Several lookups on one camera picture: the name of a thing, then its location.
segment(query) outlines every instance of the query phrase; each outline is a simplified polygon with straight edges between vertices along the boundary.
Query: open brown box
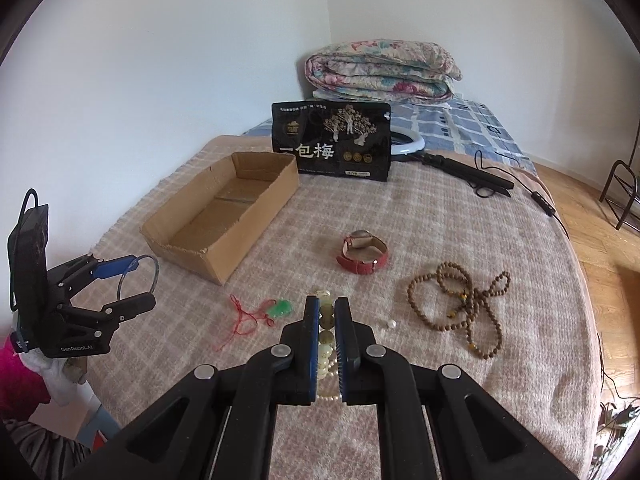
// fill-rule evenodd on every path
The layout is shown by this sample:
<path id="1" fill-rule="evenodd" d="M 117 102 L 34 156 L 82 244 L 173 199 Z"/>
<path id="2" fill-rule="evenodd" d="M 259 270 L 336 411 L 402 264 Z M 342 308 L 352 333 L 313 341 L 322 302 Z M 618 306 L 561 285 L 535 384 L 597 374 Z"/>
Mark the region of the open brown box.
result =
<path id="1" fill-rule="evenodd" d="M 140 232 L 157 256 L 222 285 L 299 185 L 292 155 L 233 153 L 197 174 Z"/>

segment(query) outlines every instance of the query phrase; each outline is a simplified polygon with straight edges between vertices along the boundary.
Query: blue plaid bedsheet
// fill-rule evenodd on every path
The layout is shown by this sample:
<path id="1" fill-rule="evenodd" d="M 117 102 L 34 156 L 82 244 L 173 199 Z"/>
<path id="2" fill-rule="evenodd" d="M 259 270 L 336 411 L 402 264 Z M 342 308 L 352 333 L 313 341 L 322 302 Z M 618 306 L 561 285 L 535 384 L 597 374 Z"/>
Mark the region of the blue plaid bedsheet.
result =
<path id="1" fill-rule="evenodd" d="M 532 161 L 522 153 L 491 110 L 482 103 L 453 99 L 442 106 L 391 104 L 391 125 L 420 132 L 427 150 L 466 153 L 482 151 L 485 160 L 502 162 L 536 174 Z M 270 136 L 271 119 L 244 133 Z"/>

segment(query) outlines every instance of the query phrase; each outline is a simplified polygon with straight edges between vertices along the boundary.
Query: silver screw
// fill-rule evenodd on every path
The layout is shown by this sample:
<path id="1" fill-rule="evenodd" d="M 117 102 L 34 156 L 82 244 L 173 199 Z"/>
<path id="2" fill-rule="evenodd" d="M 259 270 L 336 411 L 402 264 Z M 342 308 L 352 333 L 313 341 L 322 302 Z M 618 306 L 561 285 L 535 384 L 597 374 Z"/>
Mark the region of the silver screw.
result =
<path id="1" fill-rule="evenodd" d="M 216 373 L 216 369 L 211 365 L 200 365 L 194 371 L 196 379 L 210 379 Z"/>
<path id="2" fill-rule="evenodd" d="M 441 372 L 447 379 L 459 379 L 462 375 L 462 370 L 456 365 L 444 365 Z"/>
<path id="3" fill-rule="evenodd" d="M 271 355 L 276 357 L 287 357 L 291 353 L 289 345 L 274 345 L 271 347 Z"/>
<path id="4" fill-rule="evenodd" d="M 367 346 L 367 355 L 370 357 L 382 357 L 384 354 L 386 354 L 386 348 L 382 345 Z"/>

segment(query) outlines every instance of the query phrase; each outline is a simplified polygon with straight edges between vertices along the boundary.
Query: pink fabric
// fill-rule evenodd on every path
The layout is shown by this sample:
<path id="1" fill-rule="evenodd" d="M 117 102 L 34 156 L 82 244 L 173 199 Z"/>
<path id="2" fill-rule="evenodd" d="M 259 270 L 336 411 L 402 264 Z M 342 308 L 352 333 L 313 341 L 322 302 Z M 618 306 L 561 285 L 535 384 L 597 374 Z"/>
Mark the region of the pink fabric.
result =
<path id="1" fill-rule="evenodd" d="M 50 400 L 42 377 L 24 367 L 7 338 L 0 349 L 0 418 L 29 420 L 40 403 Z"/>

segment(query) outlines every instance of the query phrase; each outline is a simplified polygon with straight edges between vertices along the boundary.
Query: gold logo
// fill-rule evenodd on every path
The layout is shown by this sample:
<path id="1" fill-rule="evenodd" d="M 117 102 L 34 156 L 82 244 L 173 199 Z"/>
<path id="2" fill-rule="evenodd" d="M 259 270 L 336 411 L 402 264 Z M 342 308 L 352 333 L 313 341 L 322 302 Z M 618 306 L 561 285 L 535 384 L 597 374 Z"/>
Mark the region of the gold logo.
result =
<path id="1" fill-rule="evenodd" d="M 297 121 L 291 121 L 289 124 L 287 124 L 287 133 L 289 135 L 295 135 L 298 133 L 299 127 L 300 125 L 298 124 Z"/>

